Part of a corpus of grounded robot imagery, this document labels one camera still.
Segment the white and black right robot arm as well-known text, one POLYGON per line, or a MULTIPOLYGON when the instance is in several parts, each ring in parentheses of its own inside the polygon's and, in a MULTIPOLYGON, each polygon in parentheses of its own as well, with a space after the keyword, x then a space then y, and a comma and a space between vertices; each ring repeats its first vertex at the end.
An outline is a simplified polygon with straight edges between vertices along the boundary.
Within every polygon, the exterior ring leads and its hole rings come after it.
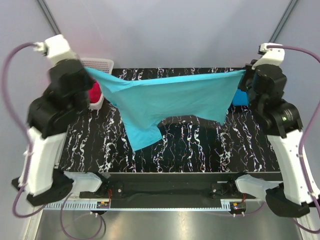
POLYGON ((275 152, 283 182, 276 184, 238 173, 227 185, 227 192, 235 199, 243 194, 261 199, 279 217, 300 218, 310 213, 310 207, 319 206, 320 189, 304 150, 310 128, 303 128, 298 109, 283 99, 287 77, 280 65, 285 50, 320 59, 306 49, 263 43, 258 51, 261 58, 245 66, 238 87, 247 93, 249 109, 275 152))

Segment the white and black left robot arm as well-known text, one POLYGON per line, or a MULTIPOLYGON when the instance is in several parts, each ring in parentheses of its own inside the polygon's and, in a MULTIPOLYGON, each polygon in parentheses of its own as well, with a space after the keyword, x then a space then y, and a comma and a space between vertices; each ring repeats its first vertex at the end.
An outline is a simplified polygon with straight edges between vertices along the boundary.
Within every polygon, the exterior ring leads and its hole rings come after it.
POLYGON ((48 70, 50 84, 29 105, 26 159, 21 176, 11 183, 26 192, 27 201, 34 207, 60 201, 70 193, 91 192, 103 198, 108 186, 98 174, 56 168, 69 125, 89 109, 88 91, 94 80, 63 35, 35 43, 35 50, 52 63, 48 70))

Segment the light cyan t shirt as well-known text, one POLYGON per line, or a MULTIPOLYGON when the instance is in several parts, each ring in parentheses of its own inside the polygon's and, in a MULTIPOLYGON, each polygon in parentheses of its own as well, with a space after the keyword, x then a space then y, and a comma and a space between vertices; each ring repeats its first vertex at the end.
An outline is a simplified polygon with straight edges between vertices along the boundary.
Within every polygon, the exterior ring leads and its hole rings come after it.
POLYGON ((170 117, 196 116, 224 124, 244 70, 123 80, 86 68, 122 118, 133 151, 162 139, 158 124, 170 117))

